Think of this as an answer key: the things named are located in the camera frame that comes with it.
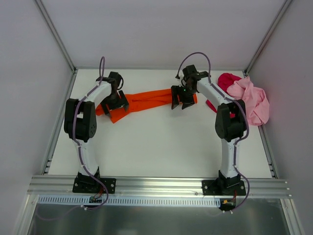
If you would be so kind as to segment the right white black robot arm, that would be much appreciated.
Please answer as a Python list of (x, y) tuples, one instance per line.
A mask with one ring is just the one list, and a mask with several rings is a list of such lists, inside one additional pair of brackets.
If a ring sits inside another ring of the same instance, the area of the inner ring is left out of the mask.
[(185, 109), (194, 105), (194, 95), (200, 93), (217, 111), (215, 131), (222, 141), (222, 163), (215, 180), (202, 181), (203, 194), (245, 195), (245, 186), (237, 167), (240, 141), (249, 134), (245, 102), (241, 99), (234, 100), (226, 94), (211, 81), (211, 75), (207, 71), (197, 71), (194, 65), (189, 65), (182, 72), (181, 84), (171, 87), (171, 108), (181, 105)]

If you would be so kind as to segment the light pink t shirt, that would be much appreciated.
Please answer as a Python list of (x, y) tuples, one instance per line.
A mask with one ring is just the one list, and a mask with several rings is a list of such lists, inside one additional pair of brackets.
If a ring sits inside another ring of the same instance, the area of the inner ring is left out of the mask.
[(249, 125), (260, 126), (269, 120), (269, 101), (263, 89), (255, 87), (250, 77), (235, 81), (227, 88), (234, 99), (242, 99), (246, 106), (246, 118)]

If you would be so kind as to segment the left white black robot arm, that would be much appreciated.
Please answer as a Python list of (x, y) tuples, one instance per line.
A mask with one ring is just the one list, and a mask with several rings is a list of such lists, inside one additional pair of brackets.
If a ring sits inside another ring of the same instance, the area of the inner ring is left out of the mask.
[(97, 193), (105, 185), (91, 144), (97, 130), (96, 108), (100, 106), (109, 117), (111, 111), (127, 111), (129, 103), (121, 90), (123, 84), (122, 76), (112, 71), (108, 77), (99, 76), (81, 99), (66, 101), (64, 131), (75, 145), (80, 164), (74, 193)]

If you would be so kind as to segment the magenta t shirt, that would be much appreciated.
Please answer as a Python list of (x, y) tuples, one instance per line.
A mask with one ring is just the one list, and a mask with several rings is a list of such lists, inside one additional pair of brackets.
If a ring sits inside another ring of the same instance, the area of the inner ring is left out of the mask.
[(239, 81), (242, 78), (232, 73), (223, 73), (219, 76), (217, 84), (218, 86), (228, 94), (227, 89), (234, 84), (235, 81)]

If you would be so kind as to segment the orange t shirt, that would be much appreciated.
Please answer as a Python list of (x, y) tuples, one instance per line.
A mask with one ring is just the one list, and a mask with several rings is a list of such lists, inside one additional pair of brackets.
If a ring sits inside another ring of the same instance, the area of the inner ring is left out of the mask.
[(116, 123), (130, 113), (140, 112), (168, 104), (172, 104), (171, 89), (155, 90), (137, 94), (126, 94), (129, 103), (128, 110), (119, 108), (109, 111), (109, 118), (112, 123)]

